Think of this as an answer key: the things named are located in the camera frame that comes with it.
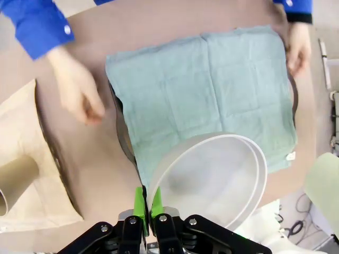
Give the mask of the person's left hand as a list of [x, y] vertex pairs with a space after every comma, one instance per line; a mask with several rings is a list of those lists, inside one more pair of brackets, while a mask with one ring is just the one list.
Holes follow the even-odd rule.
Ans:
[[311, 58], [309, 24], [296, 22], [289, 24], [287, 66], [293, 76], [308, 67]]

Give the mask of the person's right hand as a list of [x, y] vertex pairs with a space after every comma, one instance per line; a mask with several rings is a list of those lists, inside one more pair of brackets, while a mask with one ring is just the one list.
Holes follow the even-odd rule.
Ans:
[[62, 106], [84, 124], [101, 122], [103, 102], [91, 72], [61, 46], [47, 53], [58, 84]]

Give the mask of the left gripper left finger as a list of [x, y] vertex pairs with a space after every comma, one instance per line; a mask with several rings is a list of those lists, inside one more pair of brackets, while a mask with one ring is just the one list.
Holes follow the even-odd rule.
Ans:
[[134, 207], [119, 214], [117, 223], [98, 222], [61, 249], [61, 253], [140, 253], [145, 242], [146, 188], [138, 187]]

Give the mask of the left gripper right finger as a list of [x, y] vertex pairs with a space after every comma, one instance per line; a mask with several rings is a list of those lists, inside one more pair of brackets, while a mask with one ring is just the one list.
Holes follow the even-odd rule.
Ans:
[[150, 221], [159, 253], [257, 254], [272, 251], [246, 239], [203, 216], [193, 214], [185, 220], [173, 207], [164, 207], [160, 189], [150, 204]]

